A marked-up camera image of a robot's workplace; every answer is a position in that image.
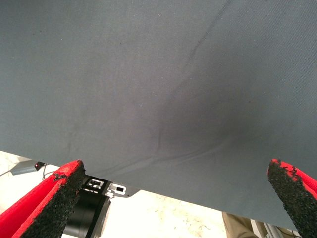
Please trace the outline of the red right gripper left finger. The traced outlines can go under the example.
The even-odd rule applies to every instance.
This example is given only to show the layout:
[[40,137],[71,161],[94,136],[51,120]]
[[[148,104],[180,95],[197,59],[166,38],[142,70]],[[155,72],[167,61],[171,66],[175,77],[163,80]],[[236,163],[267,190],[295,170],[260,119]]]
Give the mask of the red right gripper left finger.
[[0,216],[2,238],[59,238],[85,177],[81,160],[64,164]]

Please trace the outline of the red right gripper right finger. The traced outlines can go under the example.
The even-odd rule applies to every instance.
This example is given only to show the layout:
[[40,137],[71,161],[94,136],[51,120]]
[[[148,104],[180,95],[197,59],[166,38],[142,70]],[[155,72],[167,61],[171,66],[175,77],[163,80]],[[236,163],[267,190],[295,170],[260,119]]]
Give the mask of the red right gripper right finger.
[[292,164],[272,159],[268,181],[303,238],[317,236],[317,181]]

